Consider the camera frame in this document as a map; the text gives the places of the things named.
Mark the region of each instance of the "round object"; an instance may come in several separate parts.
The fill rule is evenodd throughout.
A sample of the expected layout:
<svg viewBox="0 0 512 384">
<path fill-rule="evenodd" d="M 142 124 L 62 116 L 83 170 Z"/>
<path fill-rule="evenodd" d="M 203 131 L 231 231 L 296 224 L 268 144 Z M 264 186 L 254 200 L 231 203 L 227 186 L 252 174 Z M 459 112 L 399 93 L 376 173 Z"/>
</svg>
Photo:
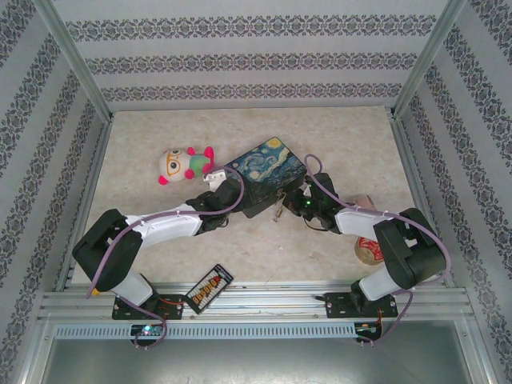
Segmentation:
<svg viewBox="0 0 512 384">
<path fill-rule="evenodd" d="M 358 259 L 369 266 L 376 266 L 384 261 L 381 247 L 377 242 L 368 238 L 358 238 L 354 246 Z"/>
</svg>

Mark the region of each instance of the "plush doll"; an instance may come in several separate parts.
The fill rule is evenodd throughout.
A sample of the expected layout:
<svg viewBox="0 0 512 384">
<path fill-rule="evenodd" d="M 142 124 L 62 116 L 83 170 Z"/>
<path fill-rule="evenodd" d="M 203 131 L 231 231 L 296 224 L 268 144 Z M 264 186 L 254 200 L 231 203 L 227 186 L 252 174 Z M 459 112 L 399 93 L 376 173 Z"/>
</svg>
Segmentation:
<svg viewBox="0 0 512 384">
<path fill-rule="evenodd" d="M 188 150 L 167 150 L 160 158 L 160 177 L 158 182 L 163 186 L 168 182 L 180 182 L 205 174 L 214 167 L 214 150 L 211 146 L 204 154 L 196 154 L 194 148 Z"/>
</svg>

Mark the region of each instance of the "beige floor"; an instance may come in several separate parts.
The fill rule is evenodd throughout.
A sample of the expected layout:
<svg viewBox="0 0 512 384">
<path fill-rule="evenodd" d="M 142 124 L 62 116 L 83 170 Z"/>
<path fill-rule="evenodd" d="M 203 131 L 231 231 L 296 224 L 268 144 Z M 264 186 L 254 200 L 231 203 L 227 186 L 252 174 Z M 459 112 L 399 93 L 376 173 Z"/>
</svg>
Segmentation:
<svg viewBox="0 0 512 384">
<path fill-rule="evenodd" d="M 208 189 L 200 178 L 160 186 L 165 149 L 212 146 L 224 164 L 272 136 L 300 158 L 319 156 L 346 200 L 369 194 L 389 211 L 413 205 L 383 107 L 118 112 L 87 227 L 110 208 L 148 214 Z M 288 211 L 275 223 L 274 212 L 233 214 L 225 229 L 160 243 L 134 268 L 152 282 L 194 282 L 216 263 L 238 282 L 353 281 L 374 270 L 356 258 L 356 237 L 315 232 Z M 88 281 L 77 268 L 73 283 Z"/>
</svg>

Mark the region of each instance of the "small box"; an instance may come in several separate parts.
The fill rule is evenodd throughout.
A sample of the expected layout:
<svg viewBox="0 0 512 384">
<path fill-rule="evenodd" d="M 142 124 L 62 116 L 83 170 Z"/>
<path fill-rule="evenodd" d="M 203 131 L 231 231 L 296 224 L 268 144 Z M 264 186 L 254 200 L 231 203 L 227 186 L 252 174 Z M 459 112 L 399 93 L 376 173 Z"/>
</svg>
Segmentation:
<svg viewBox="0 0 512 384">
<path fill-rule="evenodd" d="M 267 140 L 226 166 L 243 176 L 250 202 L 243 213 L 248 218 L 275 204 L 281 194 L 300 188 L 306 175 L 304 164 L 279 138 Z"/>
</svg>

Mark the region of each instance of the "striped wall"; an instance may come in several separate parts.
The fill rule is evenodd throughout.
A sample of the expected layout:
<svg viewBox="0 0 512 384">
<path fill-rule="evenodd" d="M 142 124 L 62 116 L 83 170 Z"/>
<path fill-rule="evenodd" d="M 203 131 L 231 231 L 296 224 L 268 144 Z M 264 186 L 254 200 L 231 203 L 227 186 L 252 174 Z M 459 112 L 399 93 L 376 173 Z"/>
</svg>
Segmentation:
<svg viewBox="0 0 512 384">
<path fill-rule="evenodd" d="M 511 5 L 464 6 L 402 116 L 499 382 L 512 382 Z"/>
<path fill-rule="evenodd" d="M 56 0 L 110 108 L 392 106 L 446 0 Z"/>
<path fill-rule="evenodd" d="M 1 0 L 0 383 L 58 276 L 103 129 L 30 1 Z"/>
</svg>

